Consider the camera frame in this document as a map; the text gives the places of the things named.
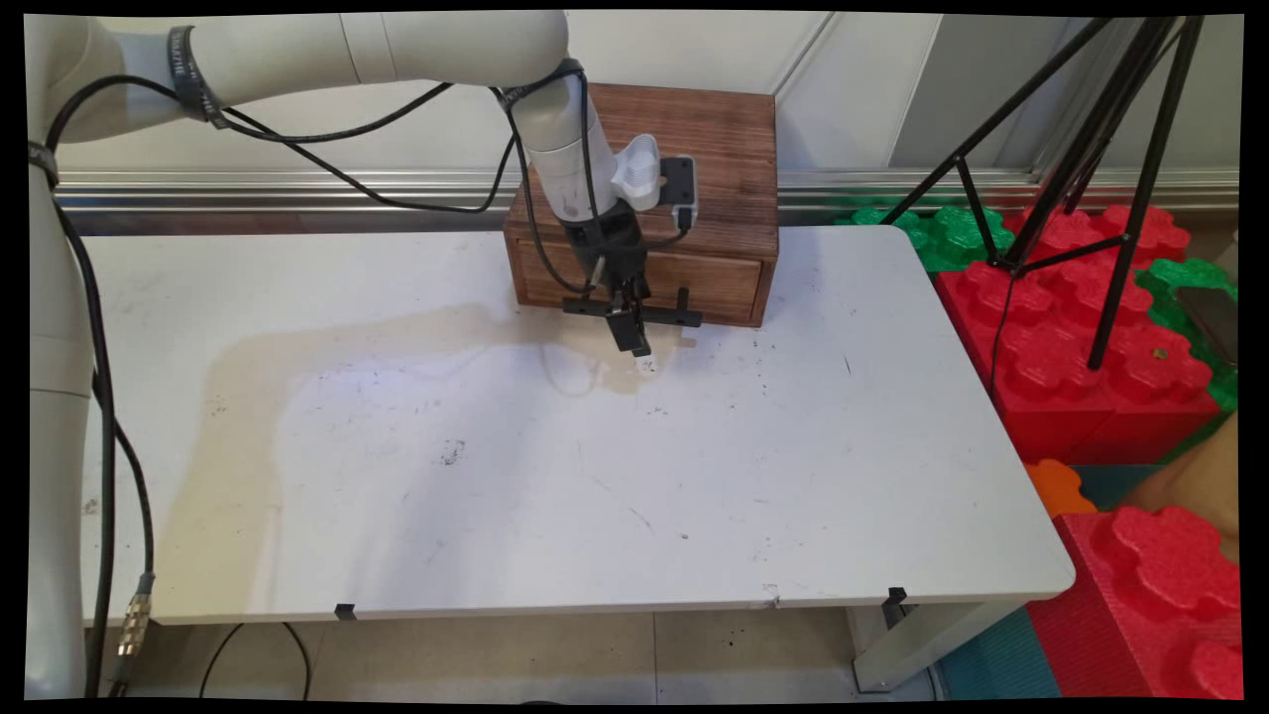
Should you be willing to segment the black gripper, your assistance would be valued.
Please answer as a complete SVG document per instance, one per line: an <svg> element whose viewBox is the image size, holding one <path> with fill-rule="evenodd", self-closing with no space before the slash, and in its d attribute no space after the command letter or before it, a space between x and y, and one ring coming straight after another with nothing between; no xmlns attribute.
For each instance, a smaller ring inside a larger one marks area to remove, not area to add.
<svg viewBox="0 0 1269 714"><path fill-rule="evenodd" d="M626 200L617 200L598 223L566 221L565 236L582 268L585 288L609 293L607 317L617 347L634 358L648 356L642 304L634 302L634 297L648 297L647 250L637 212Z"/></svg>

